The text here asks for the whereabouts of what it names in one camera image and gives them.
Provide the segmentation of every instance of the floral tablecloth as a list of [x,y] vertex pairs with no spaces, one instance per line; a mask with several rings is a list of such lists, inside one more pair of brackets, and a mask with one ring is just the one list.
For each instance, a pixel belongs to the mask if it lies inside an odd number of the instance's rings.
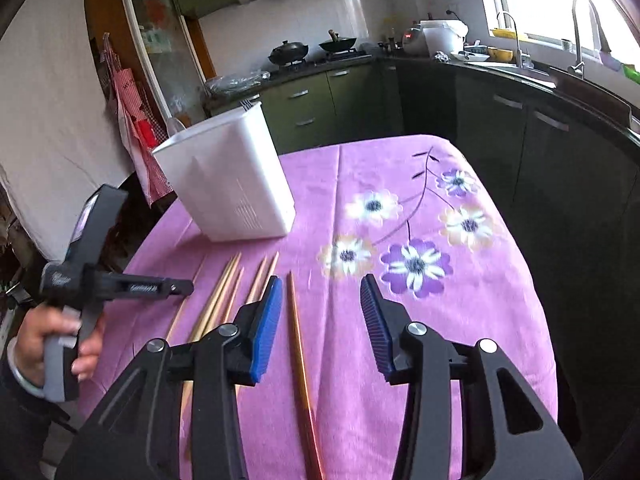
[[[545,316],[526,263],[491,198],[461,153],[431,136],[393,137],[281,157],[297,217],[285,238],[212,243],[179,201],[136,253],[127,272],[194,277],[172,344],[186,340],[223,267],[241,251],[247,294],[258,263],[280,251],[276,273],[296,279],[308,380],[327,478],[387,480],[398,449],[405,386],[377,372],[359,301],[373,272],[383,294],[445,338],[498,342],[553,416],[556,368]],[[104,351],[80,407],[89,414],[133,354],[166,336],[181,298],[106,307]],[[283,309],[267,374],[241,390],[242,440],[252,479],[305,477]],[[460,476],[460,394],[452,390],[451,478]],[[182,422],[181,477],[190,414]]]

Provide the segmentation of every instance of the person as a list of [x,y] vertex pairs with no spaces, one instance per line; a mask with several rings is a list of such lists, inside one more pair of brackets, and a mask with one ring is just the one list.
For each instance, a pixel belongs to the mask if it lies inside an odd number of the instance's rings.
[[[41,397],[44,339],[76,335],[80,321],[41,304],[28,311],[0,363],[0,478],[43,480],[40,459],[52,421],[62,410]],[[71,371],[79,381],[92,376],[102,351],[104,316],[78,347]]]

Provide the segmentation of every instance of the sleeve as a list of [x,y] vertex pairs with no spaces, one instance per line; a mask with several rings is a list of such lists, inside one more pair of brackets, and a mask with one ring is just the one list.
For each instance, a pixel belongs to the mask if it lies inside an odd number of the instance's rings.
[[51,404],[22,389],[0,362],[0,478],[44,480],[40,459],[52,421]]

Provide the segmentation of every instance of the silver faucet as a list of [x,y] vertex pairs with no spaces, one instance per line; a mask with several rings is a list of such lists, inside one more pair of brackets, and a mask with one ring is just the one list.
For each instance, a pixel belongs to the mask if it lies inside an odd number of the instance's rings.
[[496,18],[500,18],[501,14],[505,14],[511,18],[513,22],[513,28],[516,29],[516,66],[518,68],[522,68],[522,51],[520,50],[520,38],[518,37],[518,26],[516,25],[516,20],[513,19],[513,16],[510,15],[506,10],[501,10],[498,12]]
[[[591,10],[596,18],[596,27],[598,29],[598,37],[600,38],[600,51],[605,52],[606,54],[611,54],[611,49],[609,47],[609,41],[607,41],[606,36],[604,35],[604,31],[602,30],[602,24],[600,23],[600,15],[598,14],[598,10],[596,9],[595,4],[591,0],[587,0],[589,5],[591,6]],[[575,66],[570,66],[568,71],[573,73],[575,76],[578,76],[580,79],[584,79],[584,61],[582,60],[582,45],[580,44],[580,31],[578,30],[578,17],[575,12],[575,8],[578,4],[578,0],[574,0],[574,4],[572,7],[572,14],[574,16],[574,31],[575,31]]]

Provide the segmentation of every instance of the silver screw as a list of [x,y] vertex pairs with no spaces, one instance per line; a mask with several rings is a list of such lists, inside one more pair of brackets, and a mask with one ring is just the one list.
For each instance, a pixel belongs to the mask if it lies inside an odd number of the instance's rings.
[[425,335],[427,333],[426,325],[417,321],[409,323],[406,329],[413,335]]
[[164,341],[162,339],[152,339],[146,344],[146,350],[148,352],[156,352],[161,351],[164,348]]
[[492,339],[482,339],[480,348],[488,354],[493,354],[498,349],[498,345]]
[[224,337],[231,337],[238,333],[238,327],[233,323],[225,323],[218,327],[218,333]]

